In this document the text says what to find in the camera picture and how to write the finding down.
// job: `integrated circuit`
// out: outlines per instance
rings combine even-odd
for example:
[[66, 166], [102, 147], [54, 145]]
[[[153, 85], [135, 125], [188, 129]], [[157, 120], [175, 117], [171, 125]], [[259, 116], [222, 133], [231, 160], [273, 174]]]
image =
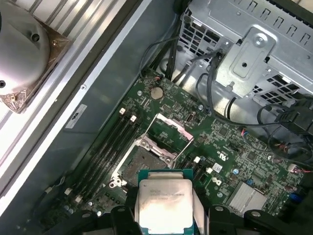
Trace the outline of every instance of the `integrated circuit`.
[[250, 152], [247, 156], [247, 158], [251, 161], [254, 161], [256, 158], [256, 154], [254, 152]]
[[219, 134], [220, 134], [221, 136], [223, 136], [223, 137], [225, 137], [225, 136], [227, 135], [227, 133], [228, 133], [228, 130], [227, 130], [226, 128], [224, 128], [224, 127], [222, 127], [222, 128], [220, 129], [220, 131], [219, 131]]

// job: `resistor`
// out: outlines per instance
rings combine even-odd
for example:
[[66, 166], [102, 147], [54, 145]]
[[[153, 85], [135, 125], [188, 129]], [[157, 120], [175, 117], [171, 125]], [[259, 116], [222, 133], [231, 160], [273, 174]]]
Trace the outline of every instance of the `resistor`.
[[284, 190], [287, 192], [295, 192], [298, 190], [298, 188], [292, 185], [285, 185]]

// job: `mounting hole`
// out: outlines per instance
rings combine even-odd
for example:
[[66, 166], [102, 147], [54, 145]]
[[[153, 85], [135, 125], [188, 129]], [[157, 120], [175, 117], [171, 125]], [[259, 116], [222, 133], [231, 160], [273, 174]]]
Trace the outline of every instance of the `mounting hole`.
[[180, 46], [180, 45], [177, 46], [177, 51], [183, 51], [183, 50], [184, 50], [184, 48], [182, 46]]
[[33, 42], [38, 42], [39, 39], [40, 39], [39, 34], [34, 33], [33, 35], [31, 35], [31, 40], [32, 40]]
[[86, 213], [86, 214], [83, 214], [83, 218], [88, 218], [90, 216], [90, 214], [89, 213]]
[[187, 24], [191, 24], [191, 22], [192, 22], [192, 20], [191, 20], [191, 18], [189, 17], [189, 16], [185, 16], [184, 17], [184, 21], [185, 21], [185, 23]]
[[5, 81], [1, 80], [0, 81], [0, 88], [3, 88], [3, 87], [5, 87]]

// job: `white label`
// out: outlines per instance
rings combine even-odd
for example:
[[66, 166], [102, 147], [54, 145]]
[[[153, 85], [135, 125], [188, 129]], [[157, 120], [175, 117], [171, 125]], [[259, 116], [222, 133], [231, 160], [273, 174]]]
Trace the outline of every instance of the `white label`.
[[77, 123], [77, 121], [79, 120], [79, 118], [82, 116], [86, 108], [87, 108], [86, 104], [81, 104], [76, 110], [76, 112], [74, 113], [74, 115], [72, 116], [72, 118], [69, 120], [65, 128], [72, 129]]
[[227, 154], [220, 151], [217, 151], [217, 154], [219, 154], [219, 158], [222, 159], [222, 161], [225, 162], [226, 160], [228, 160]]
[[218, 163], [215, 163], [214, 164], [214, 166], [212, 167], [212, 169], [214, 170], [214, 171], [216, 171], [217, 173], [220, 173], [220, 171], [222, 170], [222, 166], [220, 165], [220, 164], [218, 164]]

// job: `metal bracket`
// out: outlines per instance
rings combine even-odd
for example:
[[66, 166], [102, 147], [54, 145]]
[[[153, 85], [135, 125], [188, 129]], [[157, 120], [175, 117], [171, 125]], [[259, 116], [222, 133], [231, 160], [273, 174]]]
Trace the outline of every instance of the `metal bracket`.
[[241, 45], [234, 44], [218, 68], [216, 81], [239, 97], [249, 94], [268, 65], [266, 58], [276, 41], [258, 28], [251, 28]]

